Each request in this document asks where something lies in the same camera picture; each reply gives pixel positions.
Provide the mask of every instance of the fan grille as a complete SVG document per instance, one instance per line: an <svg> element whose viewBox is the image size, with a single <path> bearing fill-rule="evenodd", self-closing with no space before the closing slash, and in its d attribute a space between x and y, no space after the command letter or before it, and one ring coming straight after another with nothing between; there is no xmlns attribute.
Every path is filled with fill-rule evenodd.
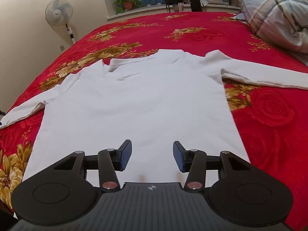
<svg viewBox="0 0 308 231"><path fill-rule="evenodd" d="M61 16L56 18L54 11L61 11ZM48 23L60 26L66 24L73 16L73 7L67 0L53 0L46 7L46 20Z"/></svg>

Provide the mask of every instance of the metal screw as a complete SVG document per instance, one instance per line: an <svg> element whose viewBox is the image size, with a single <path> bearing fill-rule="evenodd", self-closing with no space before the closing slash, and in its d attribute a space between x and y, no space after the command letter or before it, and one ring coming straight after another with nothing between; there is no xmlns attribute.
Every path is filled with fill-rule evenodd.
<svg viewBox="0 0 308 231"><path fill-rule="evenodd" d="M115 189L118 186L118 184L114 181L106 181L103 183L102 186L104 189Z"/></svg>
<svg viewBox="0 0 308 231"><path fill-rule="evenodd" d="M197 181L191 181L189 183L187 183L187 187L190 189L200 189L202 188L202 184L200 182Z"/></svg>

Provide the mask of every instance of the fan blade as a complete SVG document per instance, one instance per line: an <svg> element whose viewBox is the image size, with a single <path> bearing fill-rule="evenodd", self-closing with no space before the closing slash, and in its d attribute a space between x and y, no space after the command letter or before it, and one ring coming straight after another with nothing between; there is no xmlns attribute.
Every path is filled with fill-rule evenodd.
<svg viewBox="0 0 308 231"><path fill-rule="evenodd" d="M62 5L59 7L60 10L61 10L61 9L65 9L65 8L70 8L70 4L69 4L69 3L64 3L64 4L62 4Z"/></svg>
<svg viewBox="0 0 308 231"><path fill-rule="evenodd" d="M68 22L68 20L70 19L69 15L65 11L63 11L62 9L60 11L62 13L61 15L63 16L65 22Z"/></svg>
<svg viewBox="0 0 308 231"><path fill-rule="evenodd" d="M54 19L54 20L52 21L52 23L53 23L53 24L57 24L57 23L60 21L60 19L61 19L61 17L56 18L56 19Z"/></svg>
<svg viewBox="0 0 308 231"><path fill-rule="evenodd" d="M47 11L46 11L46 18L47 18L47 20L50 20L51 18L53 18L53 13L52 13L52 11L50 11L50 10L47 10Z"/></svg>
<svg viewBox="0 0 308 231"><path fill-rule="evenodd" d="M54 1L53 6L52 6L54 10L58 9L58 3L59 3L59 0Z"/></svg>

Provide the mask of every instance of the ribbed black surface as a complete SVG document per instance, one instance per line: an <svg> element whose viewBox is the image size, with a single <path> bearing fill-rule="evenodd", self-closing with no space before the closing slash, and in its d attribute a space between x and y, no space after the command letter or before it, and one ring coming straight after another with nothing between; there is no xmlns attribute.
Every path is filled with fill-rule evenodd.
<svg viewBox="0 0 308 231"><path fill-rule="evenodd" d="M177 166L181 172L185 171L184 157L179 148L173 144L173 157L177 163Z"/></svg>
<svg viewBox="0 0 308 231"><path fill-rule="evenodd" d="M129 158L131 157L131 144L127 145L126 148L122 152L122 157L121 157L121 170L125 170L127 163L129 161Z"/></svg>
<svg viewBox="0 0 308 231"><path fill-rule="evenodd" d="M12 230L287 231L290 229L284 224L262 228L232 224L216 215L201 194L185 192L178 183L126 183L121 191L102 195L95 208L69 225L36 227L20 221Z"/></svg>

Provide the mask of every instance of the round circular pad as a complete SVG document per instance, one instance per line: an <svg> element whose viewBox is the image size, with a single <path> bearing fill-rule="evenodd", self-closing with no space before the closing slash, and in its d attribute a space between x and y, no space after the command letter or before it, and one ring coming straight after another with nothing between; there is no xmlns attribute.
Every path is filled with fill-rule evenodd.
<svg viewBox="0 0 308 231"><path fill-rule="evenodd" d="M106 181L103 183L102 186L104 189L115 189L118 186L118 184L114 181Z"/></svg>
<svg viewBox="0 0 308 231"><path fill-rule="evenodd" d="M290 190L258 171L233 171L216 182L209 200L224 219L242 226L263 227L284 221L292 208Z"/></svg>
<svg viewBox="0 0 308 231"><path fill-rule="evenodd" d="M260 184L246 183L238 186L235 190L236 196L250 204L261 204L270 199L271 191Z"/></svg>
<svg viewBox="0 0 308 231"><path fill-rule="evenodd" d="M63 184L46 183L34 190L33 197L41 203L52 204L64 200L69 192L68 187Z"/></svg>
<svg viewBox="0 0 308 231"><path fill-rule="evenodd" d="M200 189L202 187L202 184L200 182L197 182L197 181L191 181L191 182L187 183L187 187L189 189Z"/></svg>
<svg viewBox="0 0 308 231"><path fill-rule="evenodd" d="M89 212L95 188L71 171L49 170L25 180L12 194L18 218L41 226L67 223Z"/></svg>

